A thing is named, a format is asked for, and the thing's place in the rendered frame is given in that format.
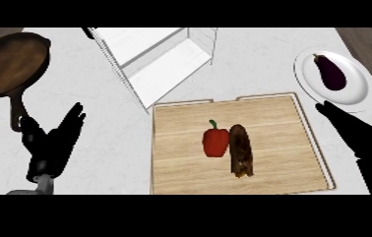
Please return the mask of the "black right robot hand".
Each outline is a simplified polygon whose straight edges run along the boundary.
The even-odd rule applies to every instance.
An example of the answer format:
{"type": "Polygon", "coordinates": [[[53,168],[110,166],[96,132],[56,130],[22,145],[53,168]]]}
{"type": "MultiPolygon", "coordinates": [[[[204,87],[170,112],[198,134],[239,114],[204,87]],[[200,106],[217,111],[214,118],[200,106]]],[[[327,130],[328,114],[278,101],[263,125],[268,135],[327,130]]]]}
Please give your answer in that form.
{"type": "Polygon", "coordinates": [[[349,114],[330,101],[318,103],[316,109],[328,119],[343,141],[355,152],[356,164],[372,194],[372,125],[349,114]]]}

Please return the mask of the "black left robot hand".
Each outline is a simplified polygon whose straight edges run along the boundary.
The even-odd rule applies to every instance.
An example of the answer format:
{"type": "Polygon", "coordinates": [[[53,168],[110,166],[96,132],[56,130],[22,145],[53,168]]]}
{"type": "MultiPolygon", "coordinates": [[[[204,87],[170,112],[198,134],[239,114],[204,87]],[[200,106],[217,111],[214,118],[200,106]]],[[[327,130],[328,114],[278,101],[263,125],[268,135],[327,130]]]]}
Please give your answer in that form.
{"type": "Polygon", "coordinates": [[[80,137],[86,113],[80,102],[74,104],[59,123],[46,133],[33,117],[21,118],[22,143],[31,153],[27,180],[37,183],[46,174],[55,179],[64,171],[80,137]]]}

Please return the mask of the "wooden tray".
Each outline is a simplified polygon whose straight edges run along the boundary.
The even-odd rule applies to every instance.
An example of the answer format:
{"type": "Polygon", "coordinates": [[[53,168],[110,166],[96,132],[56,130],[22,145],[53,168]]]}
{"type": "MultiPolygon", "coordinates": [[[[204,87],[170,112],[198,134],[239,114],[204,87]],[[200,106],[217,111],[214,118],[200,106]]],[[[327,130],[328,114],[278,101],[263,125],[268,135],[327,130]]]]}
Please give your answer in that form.
{"type": "Polygon", "coordinates": [[[154,194],[303,194],[334,188],[294,93],[152,107],[154,194]]]}

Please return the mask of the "white tiered shelf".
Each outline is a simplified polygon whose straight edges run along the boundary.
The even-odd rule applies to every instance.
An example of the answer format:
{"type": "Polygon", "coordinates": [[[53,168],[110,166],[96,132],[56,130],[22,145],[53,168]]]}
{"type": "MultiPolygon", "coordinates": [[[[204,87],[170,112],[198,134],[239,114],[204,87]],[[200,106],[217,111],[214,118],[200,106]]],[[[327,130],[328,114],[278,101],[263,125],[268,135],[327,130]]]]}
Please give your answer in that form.
{"type": "Polygon", "coordinates": [[[144,110],[207,64],[217,28],[90,28],[95,41],[144,110]]]}

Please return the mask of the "white plate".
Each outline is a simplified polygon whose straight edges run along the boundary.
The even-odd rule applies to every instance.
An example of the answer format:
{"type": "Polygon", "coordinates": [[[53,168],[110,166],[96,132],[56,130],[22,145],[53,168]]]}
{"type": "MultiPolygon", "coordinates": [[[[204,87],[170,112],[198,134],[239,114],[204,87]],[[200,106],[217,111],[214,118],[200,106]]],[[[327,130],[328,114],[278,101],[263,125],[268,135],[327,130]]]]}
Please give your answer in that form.
{"type": "Polygon", "coordinates": [[[330,101],[349,113],[372,108],[372,75],[346,53],[327,47],[306,49],[294,61],[294,74],[315,102],[330,101]]]}

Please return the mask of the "purple eggplant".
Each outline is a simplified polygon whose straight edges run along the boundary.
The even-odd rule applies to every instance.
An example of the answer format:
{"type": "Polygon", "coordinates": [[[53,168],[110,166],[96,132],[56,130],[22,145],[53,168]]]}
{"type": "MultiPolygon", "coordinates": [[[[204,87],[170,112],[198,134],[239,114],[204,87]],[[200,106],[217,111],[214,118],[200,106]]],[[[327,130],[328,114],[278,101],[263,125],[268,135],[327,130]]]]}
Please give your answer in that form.
{"type": "Polygon", "coordinates": [[[321,54],[315,55],[315,63],[321,71],[325,87],[330,90],[343,90],[347,85],[347,79],[338,66],[321,54]]]}

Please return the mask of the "brown frying pan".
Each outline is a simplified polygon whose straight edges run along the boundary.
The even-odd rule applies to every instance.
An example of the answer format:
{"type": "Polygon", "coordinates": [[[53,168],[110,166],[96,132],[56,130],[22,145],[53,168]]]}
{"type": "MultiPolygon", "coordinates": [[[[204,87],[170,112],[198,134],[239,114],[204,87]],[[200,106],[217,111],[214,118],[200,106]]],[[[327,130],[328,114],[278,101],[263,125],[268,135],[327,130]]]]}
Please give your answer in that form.
{"type": "Polygon", "coordinates": [[[28,115],[22,101],[27,88],[43,76],[51,59],[51,40],[33,32],[0,37],[0,97],[11,98],[11,128],[21,132],[28,115]]]}

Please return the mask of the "red bell pepper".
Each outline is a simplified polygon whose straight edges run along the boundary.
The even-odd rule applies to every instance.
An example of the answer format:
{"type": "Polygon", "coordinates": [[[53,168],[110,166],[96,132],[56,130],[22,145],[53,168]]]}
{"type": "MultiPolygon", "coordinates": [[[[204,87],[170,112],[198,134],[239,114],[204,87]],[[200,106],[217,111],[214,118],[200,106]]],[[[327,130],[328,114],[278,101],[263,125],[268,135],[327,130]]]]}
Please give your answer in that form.
{"type": "Polygon", "coordinates": [[[231,133],[219,128],[214,120],[210,120],[213,128],[208,129],[203,137],[203,147],[207,157],[223,157],[231,143],[231,133]]]}

